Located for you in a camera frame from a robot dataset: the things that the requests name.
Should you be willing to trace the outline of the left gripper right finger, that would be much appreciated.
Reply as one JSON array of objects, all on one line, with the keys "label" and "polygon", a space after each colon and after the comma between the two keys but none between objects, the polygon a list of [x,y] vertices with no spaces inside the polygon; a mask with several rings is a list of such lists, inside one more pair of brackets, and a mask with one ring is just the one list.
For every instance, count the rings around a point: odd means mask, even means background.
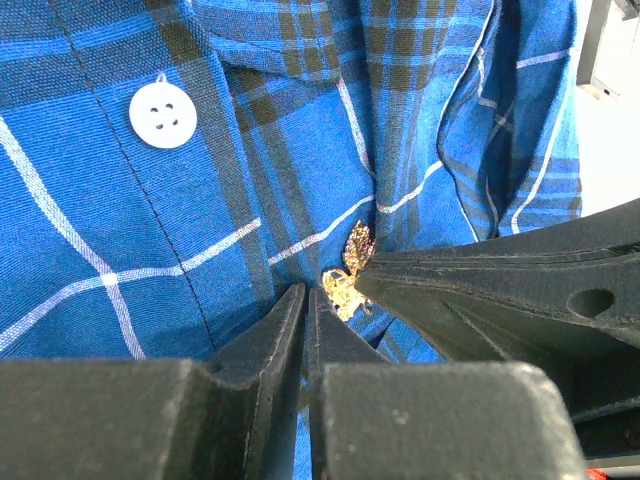
[{"label": "left gripper right finger", "polygon": [[309,294],[317,479],[583,479],[556,385],[521,362],[393,364]]}]

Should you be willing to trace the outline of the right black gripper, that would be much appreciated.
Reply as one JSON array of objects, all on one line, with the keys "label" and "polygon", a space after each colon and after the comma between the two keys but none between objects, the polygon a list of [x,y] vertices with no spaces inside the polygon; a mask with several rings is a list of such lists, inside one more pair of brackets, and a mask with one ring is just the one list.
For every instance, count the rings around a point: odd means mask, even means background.
[{"label": "right black gripper", "polygon": [[591,479],[639,478],[639,410],[575,425]]}]

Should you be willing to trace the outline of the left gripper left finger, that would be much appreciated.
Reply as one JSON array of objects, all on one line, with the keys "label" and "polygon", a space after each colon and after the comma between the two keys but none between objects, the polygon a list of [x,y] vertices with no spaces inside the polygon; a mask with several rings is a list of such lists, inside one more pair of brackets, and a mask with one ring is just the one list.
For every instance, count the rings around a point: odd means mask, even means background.
[{"label": "left gripper left finger", "polygon": [[289,479],[306,288],[206,362],[1,365],[5,479]]}]

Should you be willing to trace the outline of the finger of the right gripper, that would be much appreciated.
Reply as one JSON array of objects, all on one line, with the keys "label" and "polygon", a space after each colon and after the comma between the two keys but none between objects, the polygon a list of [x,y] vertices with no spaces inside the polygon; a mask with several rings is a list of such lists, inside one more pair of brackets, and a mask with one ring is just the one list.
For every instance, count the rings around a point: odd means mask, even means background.
[{"label": "finger of the right gripper", "polygon": [[380,253],[357,290],[450,361],[521,361],[575,422],[639,406],[639,204],[459,247]]}]

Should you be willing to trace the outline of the small gold pink brooch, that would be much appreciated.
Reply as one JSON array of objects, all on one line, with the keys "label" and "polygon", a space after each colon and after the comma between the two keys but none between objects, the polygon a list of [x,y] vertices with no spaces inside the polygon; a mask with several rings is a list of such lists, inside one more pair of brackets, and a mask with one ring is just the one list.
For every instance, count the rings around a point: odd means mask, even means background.
[{"label": "small gold pink brooch", "polygon": [[361,294],[355,283],[359,272],[365,268],[375,254],[375,242],[370,228],[358,221],[351,230],[342,254],[344,269],[326,270],[321,277],[322,287],[334,309],[343,322],[348,322],[359,309],[371,315],[371,301]]}]

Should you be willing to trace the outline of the brooch box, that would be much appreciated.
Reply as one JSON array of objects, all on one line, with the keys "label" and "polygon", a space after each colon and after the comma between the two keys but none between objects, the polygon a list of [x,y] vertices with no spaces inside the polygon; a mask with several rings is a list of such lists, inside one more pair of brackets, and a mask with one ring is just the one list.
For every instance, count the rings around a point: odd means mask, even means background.
[{"label": "brooch box", "polygon": [[592,1],[580,50],[576,85],[603,102],[633,91],[639,49],[639,2]]}]

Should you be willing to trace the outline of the blue plaid shirt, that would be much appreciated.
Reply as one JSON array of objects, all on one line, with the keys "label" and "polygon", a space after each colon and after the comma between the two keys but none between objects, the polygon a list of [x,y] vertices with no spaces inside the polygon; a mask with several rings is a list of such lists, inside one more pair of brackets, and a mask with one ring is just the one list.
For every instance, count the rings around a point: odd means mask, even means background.
[{"label": "blue plaid shirt", "polygon": [[5,1],[1,355],[207,359],[295,283],[577,219],[583,1]]}]

